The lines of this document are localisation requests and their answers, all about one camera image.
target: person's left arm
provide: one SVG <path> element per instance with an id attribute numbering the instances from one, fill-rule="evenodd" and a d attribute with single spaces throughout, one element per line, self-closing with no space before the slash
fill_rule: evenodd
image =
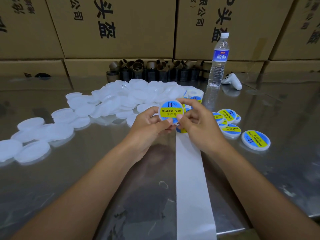
<path id="1" fill-rule="evenodd" d="M 172 119 L 161 121 L 158 107 L 139 114 L 126 138 L 56 201 L 32 218 L 12 239 L 92 239 L 98 223 L 129 169 Z"/>

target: person's right arm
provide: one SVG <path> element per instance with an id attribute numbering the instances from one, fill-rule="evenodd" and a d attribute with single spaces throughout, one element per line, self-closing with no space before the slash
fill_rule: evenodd
<path id="1" fill-rule="evenodd" d="M 177 116 L 179 127 L 223 170 L 261 239 L 320 239 L 320 227 L 227 142 L 209 110 L 194 99 L 178 101 L 193 107 Z"/>

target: human hand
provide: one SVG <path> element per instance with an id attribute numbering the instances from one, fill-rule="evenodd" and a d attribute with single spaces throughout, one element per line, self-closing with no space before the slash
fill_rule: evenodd
<path id="1" fill-rule="evenodd" d="M 179 129 L 185 128 L 190 140 L 203 152 L 219 153 L 230 144 L 224 138 L 212 112 L 195 99 L 178 98 L 182 104 L 193 107 L 184 115 L 177 115 Z"/>
<path id="2" fill-rule="evenodd" d="M 172 118 L 161 121 L 158 115 L 154 115 L 158 113 L 158 109 L 159 107 L 151 107 L 140 113 L 134 121 L 129 134 L 123 140 L 132 145 L 138 153 L 134 163 L 146 154 L 151 144 L 159 136 L 168 134 L 176 128 L 176 125 L 173 125 Z"/>

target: forearm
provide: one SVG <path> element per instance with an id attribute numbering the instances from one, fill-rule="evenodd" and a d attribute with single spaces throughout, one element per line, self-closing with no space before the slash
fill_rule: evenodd
<path id="1" fill-rule="evenodd" d="M 229 144 L 210 154 L 263 239 L 318 239 L 320 228 Z"/>
<path id="2" fill-rule="evenodd" d="M 91 239 L 135 157 L 121 143 L 12 239 Z"/>

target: person's right hand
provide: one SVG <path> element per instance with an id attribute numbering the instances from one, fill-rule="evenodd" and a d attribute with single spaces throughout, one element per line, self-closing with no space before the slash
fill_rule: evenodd
<path id="1" fill-rule="evenodd" d="M 212 112 L 195 99 L 178 98 L 182 104 L 193 107 L 184 115 L 177 115 L 179 129 L 186 129 L 190 140 L 203 152 L 219 153 L 230 144 L 224 138 Z"/>

